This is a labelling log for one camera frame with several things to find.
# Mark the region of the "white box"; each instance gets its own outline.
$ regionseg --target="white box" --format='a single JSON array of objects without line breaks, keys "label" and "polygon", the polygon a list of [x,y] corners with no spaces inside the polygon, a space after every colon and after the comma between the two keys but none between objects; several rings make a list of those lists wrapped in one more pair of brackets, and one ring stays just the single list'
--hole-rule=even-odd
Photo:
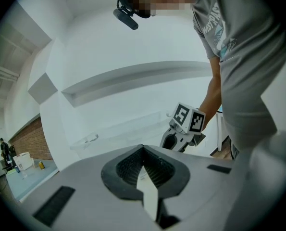
[{"label": "white box", "polygon": [[14,156],[13,159],[20,170],[26,170],[33,164],[29,152],[24,152],[18,156]]}]

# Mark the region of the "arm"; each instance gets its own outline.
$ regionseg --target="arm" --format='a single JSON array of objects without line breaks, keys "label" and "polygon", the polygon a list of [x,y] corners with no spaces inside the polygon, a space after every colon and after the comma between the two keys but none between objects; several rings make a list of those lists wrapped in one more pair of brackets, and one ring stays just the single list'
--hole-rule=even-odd
[{"label": "arm", "polygon": [[214,56],[209,59],[212,69],[212,79],[208,86],[207,95],[202,102],[199,110],[206,114],[206,120],[204,123],[203,130],[206,128],[208,122],[215,115],[217,110],[222,104],[221,98],[221,76],[220,76],[220,58]]}]

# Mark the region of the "yellow object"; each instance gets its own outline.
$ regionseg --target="yellow object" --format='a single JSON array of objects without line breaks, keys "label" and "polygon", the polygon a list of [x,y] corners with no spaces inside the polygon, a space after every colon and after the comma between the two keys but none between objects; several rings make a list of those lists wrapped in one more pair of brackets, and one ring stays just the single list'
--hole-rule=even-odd
[{"label": "yellow object", "polygon": [[41,161],[38,163],[38,165],[39,165],[40,169],[44,169],[45,168],[45,166],[43,165],[43,163]]}]

